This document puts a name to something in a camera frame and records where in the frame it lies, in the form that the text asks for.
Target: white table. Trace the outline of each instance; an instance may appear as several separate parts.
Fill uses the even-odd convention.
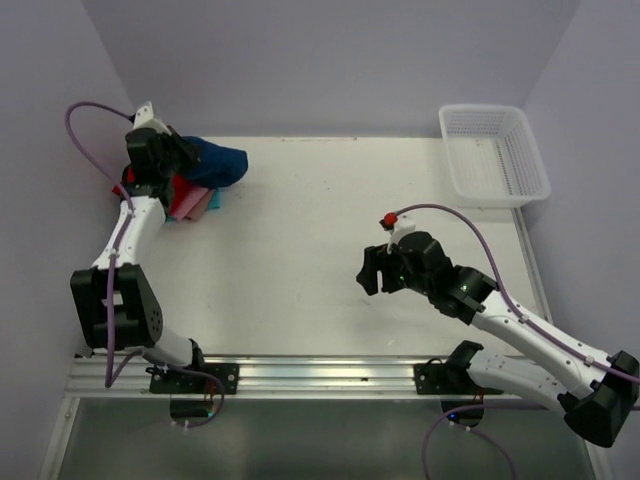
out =
[[[249,172],[199,222],[163,227],[143,264],[165,323],[207,354],[448,355],[464,339],[515,354],[438,313],[413,292],[368,297],[363,249],[388,240],[378,221],[445,203],[442,141],[424,138],[211,138],[244,149]],[[495,252],[510,293],[537,310],[509,210],[466,211]],[[493,276],[455,217],[413,214],[454,263]]]
[[[446,357],[465,339],[518,355],[413,292],[368,297],[355,281],[364,247],[388,239],[382,215],[414,203],[451,205],[441,140],[211,140],[247,150],[249,172],[223,192],[220,210],[166,225],[143,267],[166,324],[198,341],[208,362],[239,365],[234,397],[438,402],[447,395],[416,394],[413,365]],[[465,213],[486,236],[511,295],[547,317],[520,212]],[[459,220],[437,211],[414,218],[454,263],[493,276]],[[60,472],[81,398],[163,397],[148,394],[146,365],[132,361],[105,390],[104,356],[75,361],[42,479]],[[586,447],[597,478],[608,478],[602,449]]]

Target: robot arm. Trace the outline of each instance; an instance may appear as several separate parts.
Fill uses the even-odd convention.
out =
[[[611,357],[511,299],[522,314],[516,315],[493,279],[474,268],[454,266],[440,243],[429,233],[416,231],[408,217],[393,216],[381,224],[391,234],[390,241],[365,249],[357,276],[369,295],[378,292],[380,273],[383,292],[408,288],[425,295],[442,314],[491,333],[535,362],[509,359],[463,342],[444,365],[430,367],[436,375],[458,385],[495,388],[536,401],[564,414],[569,427],[586,440],[613,444],[638,399],[638,384],[595,364],[637,377],[635,358],[625,352]],[[580,356],[561,344],[570,345]]]
[[[107,276],[115,250],[114,312],[116,350],[141,349],[149,362],[202,370],[202,353],[190,339],[164,324],[162,309],[140,263],[164,224],[173,201],[172,178],[199,162],[199,149],[182,139],[142,105],[126,135],[134,181],[124,181],[133,205],[121,201],[120,215],[111,238],[90,269],[71,278],[71,290],[82,331],[91,348],[107,347]],[[117,237],[125,222],[118,248]]]

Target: wire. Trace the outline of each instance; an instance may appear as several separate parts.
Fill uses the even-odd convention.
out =
[[[133,352],[129,353],[126,357],[124,357],[124,359],[122,359],[122,362],[120,362],[120,365],[118,365],[118,368],[116,368],[116,371],[113,372],[113,382],[115,383],[115,381],[120,376],[120,373],[122,373],[122,370],[124,369],[124,367],[127,365],[127,363],[129,363],[129,361],[131,361],[132,358],[142,355],[143,353],[144,352],[142,350],[134,350]]]
[[[127,115],[126,113],[121,112],[120,110],[116,110],[115,108],[109,107],[102,103],[82,101],[74,103],[67,108],[67,111],[64,114],[64,126],[67,129],[67,134],[71,139],[71,142],[75,145],[75,147],[84,155],[84,157],[91,162],[91,164],[96,167],[105,177],[107,177],[111,183],[118,187],[120,193],[124,197],[127,205],[129,207],[129,212],[122,223],[122,226],[118,230],[116,234],[116,238],[113,241],[113,245],[111,246],[112,251],[109,255],[109,270],[107,272],[107,371],[104,379],[104,386],[106,388],[111,388],[113,382],[115,382],[117,375],[114,375],[113,372],[113,363],[115,358],[115,350],[116,350],[116,326],[115,326],[115,307],[114,307],[114,282],[115,282],[115,271],[116,271],[116,259],[118,257],[118,248],[120,247],[120,243],[122,242],[122,238],[124,237],[129,224],[131,223],[131,219],[133,218],[133,201],[131,200],[131,196],[129,192],[123,187],[120,183],[120,180],[117,177],[114,177],[111,173],[104,168],[104,166],[80,143],[78,137],[76,136],[73,128],[71,127],[71,114],[79,107],[95,107],[100,108],[102,110],[106,110],[108,112],[119,115],[131,122],[135,118],[133,115]],[[118,367],[118,374],[122,371],[120,367]]]
[[[607,373],[610,373],[612,375],[620,377],[623,380],[627,380],[627,381],[629,381],[631,383],[640,384],[640,378],[635,377],[633,375],[629,375],[629,374],[624,373],[624,372],[621,372],[619,370],[616,370],[615,368],[611,368],[611,367],[609,367],[607,365],[604,365],[603,363],[600,363],[600,362],[598,362],[596,360],[591,361],[591,359],[587,359],[586,355],[584,355],[583,353],[581,353],[578,350],[574,349],[573,347],[567,345],[562,340],[559,340],[558,338],[554,337],[553,334],[547,332],[544,328],[540,327],[537,323],[535,323],[530,318],[528,318],[528,317],[523,318],[524,314],[522,313],[522,311],[520,311],[520,309],[516,306],[516,304],[513,302],[513,300],[511,300],[511,297],[509,297],[509,295],[507,294],[507,289],[506,289],[506,287],[504,285],[504,282],[502,281],[502,277],[500,276],[500,271],[498,270],[498,266],[496,265],[495,258],[493,256],[493,253],[491,253],[491,249],[489,248],[489,245],[487,244],[487,241],[482,236],[482,233],[480,233],[480,230],[478,230],[478,227],[476,227],[473,224],[473,222],[471,220],[469,220],[466,216],[464,216],[462,213],[458,212],[457,210],[454,210],[453,208],[445,207],[444,205],[438,205],[436,203],[419,203],[419,204],[416,204],[416,205],[411,205],[409,207],[401,208],[400,210],[398,210],[398,211],[396,211],[394,213],[396,215],[402,215],[403,213],[407,213],[407,212],[410,212],[412,210],[418,210],[418,209],[422,209],[422,208],[442,210],[442,211],[445,211],[447,213],[450,213],[450,214],[458,217],[460,220],[462,220],[464,223],[466,223],[467,226],[471,230],[473,230],[473,233],[475,233],[476,237],[478,237],[478,240],[482,244],[482,248],[484,249],[484,252],[487,255],[487,259],[489,260],[489,264],[491,265],[491,270],[493,270],[493,274],[496,277],[496,283],[498,284],[498,288],[500,290],[500,294],[502,295],[502,298],[504,298],[504,301],[507,304],[507,306],[518,316],[519,320],[522,320],[529,328],[531,328],[533,331],[535,331],[538,335],[540,335],[541,337],[545,338],[549,342],[553,343],[555,346],[557,346],[560,349],[564,350],[568,354],[573,355],[574,357],[578,358],[580,361],[583,361],[583,362],[586,361],[587,364],[593,365],[593,366],[599,368],[600,370],[603,370],[603,371],[605,371]]]
[[[442,415],[440,415],[435,422],[433,422],[433,424],[431,425],[431,427],[429,428],[429,430],[427,431],[427,433],[425,434],[424,438],[422,439],[422,450],[421,450],[421,457],[422,457],[422,469],[424,471],[424,477],[426,480],[431,480],[431,474],[429,473],[429,465],[428,465],[428,455],[427,455],[427,448],[429,447],[429,440],[431,439],[431,437],[433,436],[433,432],[435,432],[436,427],[438,425],[440,425],[440,423],[445,420],[448,419],[450,415],[454,414],[454,413],[461,413],[461,412],[468,412],[470,410],[480,410],[480,409],[509,409],[509,410],[532,410],[535,409],[537,410],[539,407],[535,404],[530,404],[530,403],[514,403],[514,402],[496,402],[496,403],[490,403],[488,405],[484,405],[484,404],[478,404],[478,405],[463,405],[461,407],[456,407],[456,408],[452,408],[451,410],[448,410],[446,412],[444,412]],[[465,428],[466,427],[464,425],[459,425],[456,424],[458,427],[460,428]],[[516,471],[516,466],[515,463],[513,462],[513,459],[509,456],[509,454],[507,453],[507,451],[505,450],[505,448],[500,445],[491,435],[482,432],[481,430],[478,430],[477,428],[472,428],[467,430],[470,433],[473,433],[474,435],[477,435],[478,437],[483,438],[484,440],[486,440],[487,442],[489,442],[490,444],[492,444],[494,447],[496,447],[496,449],[502,454],[502,456],[505,458],[505,460],[507,461],[507,463],[509,464],[509,470],[511,471],[511,478],[516,480],[518,478],[518,472]]]
[[[196,372],[195,370],[188,370],[186,368],[177,367],[175,365],[167,365],[167,367],[169,369],[173,370],[174,372],[180,373],[182,375],[191,375],[192,377],[204,378],[207,381],[211,381],[211,382],[213,382],[215,384],[217,391],[220,393],[220,403],[218,403],[218,406],[215,408],[215,410],[213,411],[212,414],[210,414],[204,420],[201,420],[201,421],[198,421],[198,422],[187,422],[187,421],[185,421],[183,426],[185,428],[189,428],[189,429],[202,427],[202,426],[208,424],[214,418],[216,418],[218,416],[218,414],[220,413],[220,411],[222,410],[222,407],[224,406],[224,397],[226,395],[226,390],[224,389],[224,385],[222,384],[222,382],[217,377],[214,377],[213,375],[211,375],[209,373]]]

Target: gray wall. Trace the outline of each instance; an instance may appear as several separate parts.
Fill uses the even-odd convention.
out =
[[[0,16],[0,478],[35,478],[80,329],[69,290],[115,221],[109,184],[75,151],[63,114],[78,99],[131,108],[77,0],[9,0]],[[78,133],[114,170],[126,122],[86,112]]]
[[[578,0],[83,0],[134,103],[208,135],[439,135],[522,105]]]
[[[640,355],[640,2],[583,0],[526,103],[551,199],[525,211],[557,324]],[[611,458],[640,478],[640,415]]]

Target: purple cable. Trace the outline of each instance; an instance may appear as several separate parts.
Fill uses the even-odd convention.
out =
[[[220,380],[218,380],[216,377],[214,377],[213,375],[209,374],[209,373],[196,372],[194,370],[188,370],[186,368],[176,367],[175,365],[167,365],[167,367],[169,367],[174,372],[181,373],[182,375],[191,375],[192,377],[204,378],[206,380],[209,380],[209,381],[215,383],[216,384],[216,389],[217,389],[218,393],[220,394],[220,403],[218,403],[218,406],[216,407],[216,409],[213,411],[213,413],[211,415],[209,415],[206,419],[201,420],[199,422],[185,423],[184,426],[186,428],[202,427],[202,426],[206,425],[207,423],[209,423],[214,418],[216,418],[218,416],[218,414],[220,413],[220,410],[222,410],[222,407],[224,406],[224,397],[225,397],[226,391],[224,389],[224,385],[222,384],[222,382]]]
[[[396,215],[402,215],[403,213],[407,213],[407,212],[410,212],[412,210],[418,210],[418,209],[421,209],[421,208],[431,208],[431,209],[443,210],[445,212],[448,212],[448,213],[458,217],[460,220],[462,220],[464,223],[466,223],[469,226],[469,228],[471,228],[471,230],[473,230],[473,233],[475,233],[476,237],[478,237],[478,240],[482,244],[482,248],[484,249],[484,252],[487,255],[487,259],[489,260],[489,264],[491,265],[491,270],[493,270],[493,274],[496,277],[496,283],[498,284],[498,288],[500,290],[500,294],[502,295],[502,298],[504,298],[504,301],[507,304],[507,306],[518,316],[518,318],[522,319],[524,314],[520,311],[520,309],[518,307],[516,307],[516,305],[513,302],[513,300],[511,300],[511,297],[509,297],[509,295],[507,294],[507,289],[506,289],[506,287],[504,285],[504,282],[502,281],[502,277],[500,276],[500,271],[498,270],[498,266],[496,265],[495,258],[493,257],[493,254],[491,253],[491,249],[489,248],[489,245],[487,244],[487,241],[482,236],[482,233],[480,233],[480,230],[478,230],[478,227],[476,227],[471,220],[469,220],[467,217],[465,217],[460,212],[458,212],[458,211],[456,211],[456,210],[454,210],[452,208],[445,207],[444,205],[438,205],[436,203],[419,203],[419,204],[416,204],[416,205],[411,205],[411,206],[406,207],[406,208],[401,208],[400,210],[395,212],[395,214]],[[529,328],[531,328],[533,331],[535,331],[538,335],[540,335],[541,337],[544,337],[546,340],[548,340],[549,342],[553,343],[555,346],[557,346],[560,349],[564,350],[568,354],[573,355],[574,357],[578,358],[580,361],[583,361],[583,362],[587,360],[587,356],[586,355],[584,355],[583,353],[577,351],[573,347],[567,345],[562,340],[557,339],[552,334],[547,332],[545,329],[541,328],[533,320],[528,319],[528,320],[525,320],[524,323],[527,326],[529,326]],[[610,374],[615,375],[617,377],[620,377],[620,378],[622,378],[624,380],[627,380],[627,381],[629,381],[631,383],[640,384],[640,378],[634,377],[633,375],[626,374],[624,372],[616,370],[615,368],[611,368],[611,367],[609,367],[607,365],[604,365],[604,364],[602,364],[602,363],[600,363],[598,361],[594,361],[593,363],[591,363],[591,365],[593,365],[593,366],[595,366],[595,367],[599,368],[600,370],[603,370],[603,371],[605,371],[607,373],[610,373]]]
[[[531,410],[531,409],[538,409],[538,406],[534,404],[529,404],[529,403],[515,404],[513,402],[496,402],[496,403],[490,403],[490,404],[481,403],[478,405],[463,405],[462,407],[456,407],[446,411],[445,413],[440,415],[435,422],[433,422],[433,424],[431,425],[431,428],[429,428],[429,430],[427,431],[427,433],[425,434],[422,440],[422,451],[421,451],[422,468],[424,470],[424,477],[426,478],[426,480],[431,480],[432,478],[431,474],[429,473],[427,448],[429,447],[429,440],[433,436],[433,432],[435,432],[436,427],[440,425],[440,422],[448,418],[449,415],[453,413],[467,412],[469,410],[478,410],[478,409]],[[505,458],[505,460],[509,464],[509,470],[511,470],[511,478],[516,480],[518,478],[518,472],[516,471],[515,463],[513,462],[513,459],[509,456],[507,451],[504,449],[504,447],[500,445],[496,440],[494,440],[494,438],[491,437],[489,434],[484,433],[476,428],[472,428],[470,432],[485,439],[487,442],[491,443],[494,447],[498,449],[498,451],[502,454],[502,456]]]
[[[122,226],[118,230],[118,233],[116,234],[116,238],[113,241],[113,245],[112,245],[113,252],[109,256],[109,271],[107,273],[107,372],[105,374],[104,385],[106,388],[111,388],[111,385],[113,385],[113,382],[116,380],[117,376],[122,371],[121,367],[124,367],[124,365],[126,365],[126,362],[128,362],[131,359],[128,357],[125,358],[126,362],[123,361],[123,363],[118,367],[116,374],[114,375],[113,363],[114,363],[115,350],[116,350],[116,326],[115,326],[115,307],[113,305],[113,296],[114,296],[116,258],[118,255],[118,248],[120,247],[120,243],[122,242],[122,238],[124,237],[124,234],[127,228],[129,227],[129,224],[131,223],[131,218],[133,216],[134,208],[133,208],[133,201],[129,196],[129,192],[127,192],[127,190],[122,186],[122,184],[120,183],[120,180],[117,177],[114,177],[113,175],[111,175],[100,164],[100,162],[96,160],[86,148],[84,148],[84,146],[78,140],[78,137],[76,137],[76,134],[74,133],[73,128],[71,127],[71,114],[75,109],[79,107],[100,108],[102,110],[115,113],[116,115],[119,115],[129,121],[133,121],[134,117],[132,115],[127,115],[124,112],[116,110],[115,108],[111,108],[108,105],[104,105],[102,103],[96,103],[96,102],[89,102],[89,101],[77,102],[77,103],[74,103],[73,105],[70,105],[64,114],[64,126],[67,129],[67,134],[69,135],[69,138],[71,139],[75,147],[80,151],[80,153],[82,153],[82,155],[85,156],[87,160],[89,160],[89,162],[91,162],[91,164],[94,167],[96,167],[105,177],[107,177],[113,185],[118,187],[118,189],[120,190],[120,193],[122,194],[125,201],[127,202],[127,205],[129,206],[129,213],[125,218]]]
[[[122,361],[120,362],[120,365],[118,365],[118,368],[116,368],[116,371],[113,372],[113,382],[112,382],[112,384],[115,383],[115,381],[118,379],[118,377],[122,373],[122,369],[127,366],[127,363],[129,363],[129,361],[133,357],[137,357],[138,355],[142,355],[143,353],[144,352],[142,350],[134,350],[133,352],[129,353],[126,357],[124,357],[122,359]]]

